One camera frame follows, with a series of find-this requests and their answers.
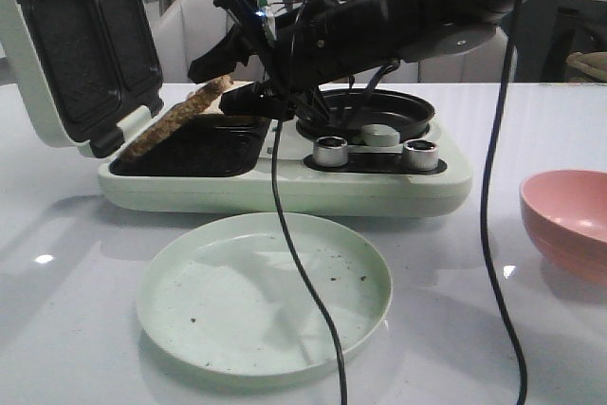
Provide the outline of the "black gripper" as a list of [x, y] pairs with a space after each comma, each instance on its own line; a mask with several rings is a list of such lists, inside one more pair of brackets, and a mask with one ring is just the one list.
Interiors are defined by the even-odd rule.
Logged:
[[280, 94], [303, 92], [394, 60], [422, 58], [427, 0], [350, 0], [338, 5], [310, 0], [277, 18], [272, 45], [264, 39], [253, 2], [214, 0], [238, 26], [191, 61], [187, 73], [192, 82], [204, 83], [247, 64], [251, 50], [260, 58], [272, 88], [256, 82], [225, 92], [220, 110], [228, 116], [292, 120], [295, 107]]

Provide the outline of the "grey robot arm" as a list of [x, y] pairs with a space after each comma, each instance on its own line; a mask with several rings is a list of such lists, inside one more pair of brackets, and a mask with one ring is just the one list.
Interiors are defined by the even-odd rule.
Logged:
[[324, 83], [398, 61], [418, 62], [471, 50], [525, 0], [303, 0], [264, 32], [255, 0], [213, 0], [233, 19], [227, 36], [191, 62], [204, 83], [257, 56], [267, 81], [226, 99], [224, 111], [277, 120], [329, 120]]

